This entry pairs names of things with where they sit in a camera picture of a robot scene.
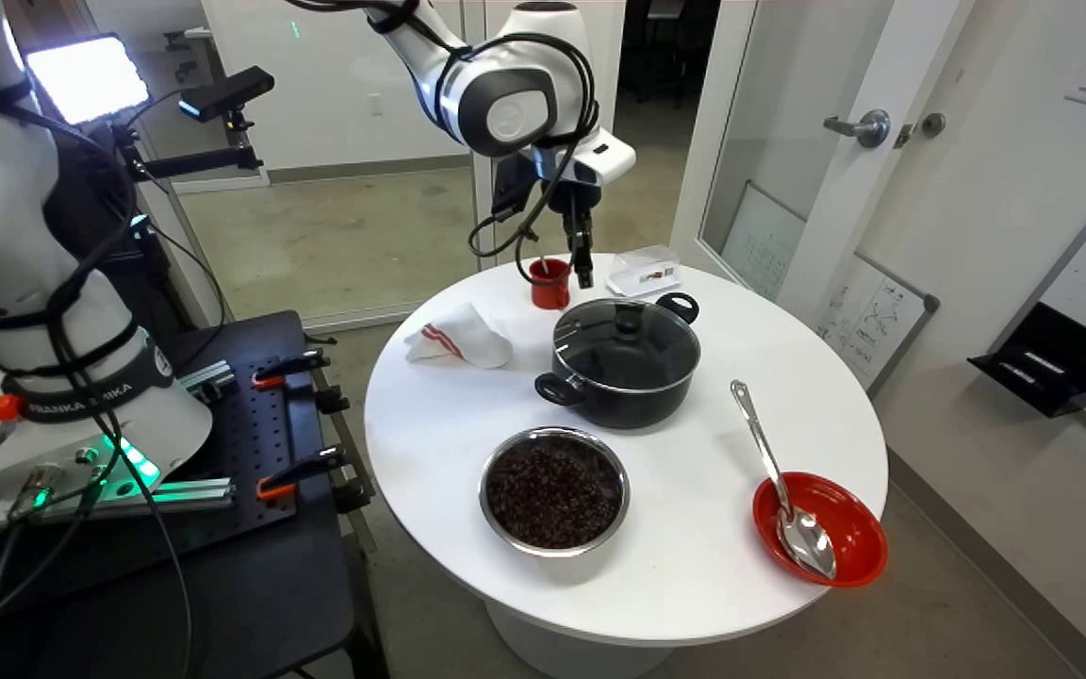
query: small red cup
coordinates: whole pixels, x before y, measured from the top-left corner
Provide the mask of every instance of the small red cup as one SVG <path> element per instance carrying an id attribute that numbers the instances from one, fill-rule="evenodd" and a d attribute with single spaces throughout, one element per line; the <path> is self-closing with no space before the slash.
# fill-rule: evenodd
<path id="1" fill-rule="evenodd" d="M 570 306 L 570 266 L 566 259 L 535 259 L 530 268 L 530 301 L 539 308 Z"/>

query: pot handle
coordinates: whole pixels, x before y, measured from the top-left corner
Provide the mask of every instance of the pot handle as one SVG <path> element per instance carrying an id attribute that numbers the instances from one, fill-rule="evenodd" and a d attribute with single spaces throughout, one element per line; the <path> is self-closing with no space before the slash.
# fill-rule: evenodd
<path id="1" fill-rule="evenodd" d="M 654 306 L 682 318 L 687 325 L 695 325 L 695 318 L 696 318 L 696 297 L 691 297 L 691 294 L 663 294 L 663 297 L 654 297 Z"/>
<path id="2" fill-rule="evenodd" d="M 575 404 L 579 401 L 575 386 L 556 377 L 556 375 L 539 375 L 535 393 L 551 404 Z"/>

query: door handle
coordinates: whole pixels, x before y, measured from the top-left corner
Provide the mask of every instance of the door handle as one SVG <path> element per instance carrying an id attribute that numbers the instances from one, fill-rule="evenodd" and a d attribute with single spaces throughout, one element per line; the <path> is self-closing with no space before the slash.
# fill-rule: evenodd
<path id="1" fill-rule="evenodd" d="M 883 147 L 889 135 L 889 115 L 887 111 L 867 111 L 857 125 L 828 116 L 821 122 L 821 127 L 835 131 L 835 135 L 852 135 L 859 147 Z"/>

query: red bowl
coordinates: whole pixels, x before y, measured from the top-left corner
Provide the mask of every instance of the red bowl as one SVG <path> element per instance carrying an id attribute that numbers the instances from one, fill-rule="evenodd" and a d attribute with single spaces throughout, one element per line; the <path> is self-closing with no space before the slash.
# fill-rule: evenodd
<path id="1" fill-rule="evenodd" d="M 801 472 L 785 475 L 785 487 L 793 489 L 793 502 L 815 514 L 816 523 L 828 533 L 835 548 L 835 580 L 824 580 L 785 553 L 785 548 L 776 545 L 776 489 L 774 483 L 761 483 L 755 493 L 755 530 L 781 570 L 798 580 L 834 590 L 864 590 L 883 576 L 887 535 L 859 499 L 821 475 Z"/>

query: black pot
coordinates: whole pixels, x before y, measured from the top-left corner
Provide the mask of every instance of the black pot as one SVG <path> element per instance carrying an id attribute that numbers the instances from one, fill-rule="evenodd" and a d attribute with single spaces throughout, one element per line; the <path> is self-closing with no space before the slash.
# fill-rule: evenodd
<path id="1" fill-rule="evenodd" d="M 702 359 L 695 318 L 691 294 L 663 294 L 654 306 L 583 301 L 555 325 L 551 375 L 535 377 L 535 393 L 596 428 L 653 428 L 687 401 Z"/>

